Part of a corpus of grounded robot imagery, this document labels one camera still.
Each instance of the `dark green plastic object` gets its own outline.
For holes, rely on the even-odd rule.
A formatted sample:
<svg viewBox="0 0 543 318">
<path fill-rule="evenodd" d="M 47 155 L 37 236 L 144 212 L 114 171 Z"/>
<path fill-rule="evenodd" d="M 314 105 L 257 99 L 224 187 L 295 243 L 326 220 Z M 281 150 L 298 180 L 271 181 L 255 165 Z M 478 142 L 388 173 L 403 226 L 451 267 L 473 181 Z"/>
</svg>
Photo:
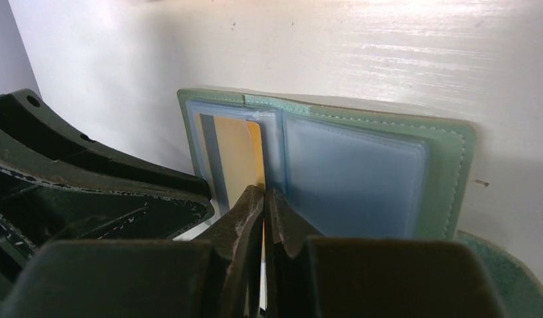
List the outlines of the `dark green plastic object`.
<svg viewBox="0 0 543 318">
<path fill-rule="evenodd" d="M 164 239 L 213 216 L 205 180 L 90 140 L 30 90 L 0 96 L 0 299 L 57 239 Z"/>
</svg>

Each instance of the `card holder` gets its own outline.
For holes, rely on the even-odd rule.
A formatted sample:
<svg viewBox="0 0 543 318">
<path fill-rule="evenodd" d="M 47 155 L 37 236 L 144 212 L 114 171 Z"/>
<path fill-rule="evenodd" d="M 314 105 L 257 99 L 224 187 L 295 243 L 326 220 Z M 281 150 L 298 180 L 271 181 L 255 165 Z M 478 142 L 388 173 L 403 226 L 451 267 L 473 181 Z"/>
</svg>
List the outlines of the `card holder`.
<svg viewBox="0 0 543 318">
<path fill-rule="evenodd" d="M 325 235 L 411 238 L 428 147 L 421 140 L 283 117 L 286 196 Z"/>
<path fill-rule="evenodd" d="M 232 207 L 234 202 L 228 202 L 227 200 L 219 200 L 222 197 L 224 190 L 222 189 L 223 182 L 220 180 L 214 180 L 214 176 L 211 173 L 211 161 L 218 160 L 215 156 L 209 156 L 209 153 L 215 153 L 216 144 L 206 144 L 204 139 L 212 140 L 205 136 L 203 127 L 211 130 L 211 123 L 204 121 L 210 121 L 210 117 L 230 117 L 234 119 L 241 119 L 248 122 L 258 123 L 261 128 L 262 134 L 262 151 L 265 169 L 266 187 L 275 187 L 285 191 L 285 166 L 284 166 L 284 154 L 283 154 L 283 131 L 281 129 L 281 112 L 277 109 L 239 109 L 234 106 L 207 103 L 204 101 L 191 100 L 187 102 L 187 116 L 191 123 L 188 135 L 192 138 L 193 151 L 195 157 L 199 160 L 194 163 L 199 167 L 197 174 L 205 178 L 211 188 L 213 197 L 217 199 L 215 205 L 218 210 L 217 213 L 222 215 L 226 213 Z"/>
<path fill-rule="evenodd" d="M 393 229 L 385 228 L 385 230 L 380 230 L 382 227 L 379 227 L 379 229 L 368 229 L 368 231 L 375 236 L 389 235 L 412 237 L 414 239 L 452 239 L 456 232 L 462 197 L 464 196 L 468 172 L 476 144 L 475 131 L 465 122 L 359 109 L 344 109 L 265 95 L 208 89 L 181 89 L 178 91 L 178 99 L 184 114 L 185 126 L 187 127 L 192 152 L 192 161 L 197 175 L 200 175 L 199 160 L 192 145 L 193 136 L 191 135 L 191 129 L 189 129 L 191 123 L 187 118 L 188 109 L 186 104 L 190 101 L 227 105 L 230 108 L 249 112 L 254 111 L 254 109 L 261 111 L 276 110 L 281 111 L 283 113 L 282 116 L 285 118 L 297 115 L 309 121 L 332 125 L 334 127 L 344 127 L 345 129 L 354 130 L 354 132 L 358 131 L 364 134 L 388 136 L 389 138 L 395 138 L 396 136 L 396 139 L 399 140 L 420 142 L 427 151 L 423 186 L 421 187 L 423 191 L 419 194 L 420 199 L 417 212 L 414 214 L 414 210 L 410 209 L 408 212 L 399 211 L 393 214 L 400 216 L 408 215 L 412 218 L 416 215 L 415 221 L 402 222 L 399 226 L 395 225 Z M 285 132 L 288 134 L 289 127 L 285 129 Z M 291 151 L 287 151 L 286 155 L 291 156 L 290 153 Z M 285 162 L 287 163 L 285 167 L 286 171 L 292 171 L 289 162 Z M 335 165 L 343 165 L 347 162 L 352 162 L 351 157 L 342 156 L 339 162 L 331 162 L 330 165 L 334 167 Z M 289 192 L 293 192 L 293 187 L 289 188 L 287 180 L 284 184 L 287 186 L 284 188 L 284 191 L 289 197 Z M 310 189 L 307 185 L 302 187 L 302 189 L 304 188 Z M 329 192 L 334 193 L 335 191 L 338 191 L 336 187 L 333 185 L 330 186 Z M 338 206 L 343 206 L 344 204 L 343 200 L 340 200 Z M 366 206 L 362 206 L 360 211 L 365 211 L 365 208 Z M 334 217 L 333 215 L 336 214 L 336 211 L 336 209 L 333 209 L 329 212 L 329 215 L 332 217 L 332 220 L 338 222 L 338 225 L 347 226 L 349 229 L 352 229 L 353 223 L 357 223 L 354 222 L 354 215 L 351 214 L 340 214 Z M 337 231 L 334 230 L 336 227 L 333 227 L 333 224 L 325 224 L 325 226 L 328 228 L 332 227 L 332 233 L 338 235 Z M 358 234 L 361 234 L 359 235 L 361 237 L 367 237 L 370 234 L 367 234 L 365 231 L 361 232 L 357 228 L 355 232 L 359 232 Z M 354 234 L 352 230 L 341 235 L 355 236 Z"/>
</svg>

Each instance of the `white surface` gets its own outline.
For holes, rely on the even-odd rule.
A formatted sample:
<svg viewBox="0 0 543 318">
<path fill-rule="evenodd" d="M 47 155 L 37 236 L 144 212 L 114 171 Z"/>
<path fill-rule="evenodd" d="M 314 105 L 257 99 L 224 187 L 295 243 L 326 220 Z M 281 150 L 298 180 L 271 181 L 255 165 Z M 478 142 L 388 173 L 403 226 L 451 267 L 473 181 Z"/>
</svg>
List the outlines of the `white surface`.
<svg viewBox="0 0 543 318">
<path fill-rule="evenodd" d="M 91 138 L 191 171 L 175 98 L 216 85 L 464 119 L 460 228 L 543 282 L 543 0 L 11 0 L 43 98 Z"/>
<path fill-rule="evenodd" d="M 39 94 L 8 0 L 0 0 L 0 94 L 31 88 Z"/>
</svg>

